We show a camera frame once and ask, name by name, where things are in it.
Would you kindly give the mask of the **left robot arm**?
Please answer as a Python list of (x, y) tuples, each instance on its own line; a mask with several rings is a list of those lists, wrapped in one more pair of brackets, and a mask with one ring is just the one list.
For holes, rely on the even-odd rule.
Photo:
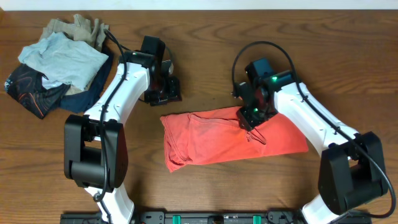
[(60, 223), (134, 223), (134, 202), (124, 186), (128, 153), (124, 125), (141, 96), (152, 106), (181, 99), (173, 61), (126, 52), (103, 96), (64, 128), (64, 173), (85, 189), (100, 211), (63, 214)]

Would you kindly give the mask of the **red printed t-shirt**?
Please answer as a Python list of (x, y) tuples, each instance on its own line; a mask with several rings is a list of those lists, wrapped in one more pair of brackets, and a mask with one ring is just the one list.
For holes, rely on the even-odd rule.
[(246, 131), (237, 111), (230, 107), (161, 117), (168, 170), (308, 151), (304, 134), (284, 115)]

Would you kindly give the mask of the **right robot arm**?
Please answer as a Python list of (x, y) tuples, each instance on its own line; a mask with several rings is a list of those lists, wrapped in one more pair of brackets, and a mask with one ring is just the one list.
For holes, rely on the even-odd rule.
[(285, 116), (321, 157), (319, 194), (299, 211), (269, 211), (268, 223), (371, 223), (375, 215), (357, 207), (392, 192), (381, 140), (360, 134), (320, 104), (293, 71), (248, 70), (249, 82), (233, 83), (233, 96), (244, 106), (238, 118), (244, 129)]

